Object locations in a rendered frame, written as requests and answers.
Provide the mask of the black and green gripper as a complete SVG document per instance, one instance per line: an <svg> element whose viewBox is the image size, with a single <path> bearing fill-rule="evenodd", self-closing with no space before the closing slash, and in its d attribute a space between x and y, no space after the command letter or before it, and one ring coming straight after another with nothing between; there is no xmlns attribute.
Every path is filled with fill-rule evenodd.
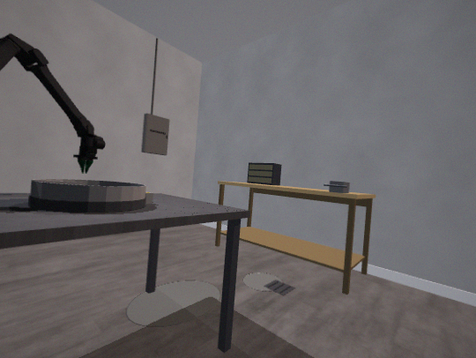
<svg viewBox="0 0 476 358"><path fill-rule="evenodd" d="M93 160L98 160L98 157L89 158L85 155L77 155L77 154L74 154L73 157L78 157L78 164L79 164L80 167L82 165L82 167L81 167L82 174L84 174L85 164L86 164L86 173L87 173L88 169L93 164Z"/></svg>

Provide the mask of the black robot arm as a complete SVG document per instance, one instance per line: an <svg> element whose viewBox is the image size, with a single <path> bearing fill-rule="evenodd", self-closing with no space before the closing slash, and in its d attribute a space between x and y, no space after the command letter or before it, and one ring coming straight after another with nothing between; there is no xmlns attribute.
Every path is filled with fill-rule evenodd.
<svg viewBox="0 0 476 358"><path fill-rule="evenodd" d="M46 57L37 48L32 47L13 34L8 34L0 39L0 70L14 56L26 71L31 71L40 80L71 120L78 137L81 137L80 145L86 145L79 147L79 155L95 158L97 147L98 149L103 149L105 141L103 138L94 135L94 127L90 121L81 114L67 93L56 81L46 65L48 64ZM37 64L34 65L33 63Z"/></svg>

